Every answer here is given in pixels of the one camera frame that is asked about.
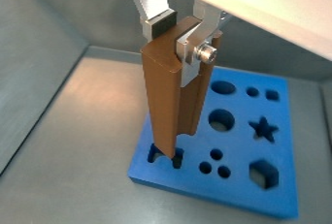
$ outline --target small round hole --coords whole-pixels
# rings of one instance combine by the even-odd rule
[[[218,149],[213,149],[210,152],[210,156],[214,160],[221,160],[223,157],[223,154]]]
[[[207,162],[202,162],[199,164],[199,171],[202,174],[209,174],[211,170],[213,170],[211,165]]]
[[[229,178],[229,176],[230,176],[229,167],[221,166],[221,167],[218,168],[218,175],[219,175],[222,178]]]
[[[259,95],[259,91],[257,88],[249,87],[246,89],[246,94],[247,94],[247,96],[257,97]]]
[[[234,123],[231,113],[225,110],[214,110],[209,115],[209,123],[214,130],[219,132],[229,131]]]
[[[222,95],[230,95],[235,90],[234,85],[223,80],[214,81],[211,84],[211,89],[215,93]]]

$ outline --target blue shape sorter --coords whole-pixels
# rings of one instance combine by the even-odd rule
[[[199,199],[296,218],[286,81],[215,68],[195,135],[178,136],[170,160],[152,145],[147,117],[128,177]]]

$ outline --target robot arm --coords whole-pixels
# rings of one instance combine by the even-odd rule
[[[134,0],[147,45],[142,49],[154,144],[170,158],[178,134],[195,133],[217,47],[229,21],[218,8],[195,0],[193,17],[176,23],[167,0]]]

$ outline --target screw head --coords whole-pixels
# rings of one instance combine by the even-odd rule
[[[217,58],[217,49],[207,44],[202,44],[195,50],[195,57],[205,64],[210,64]]]

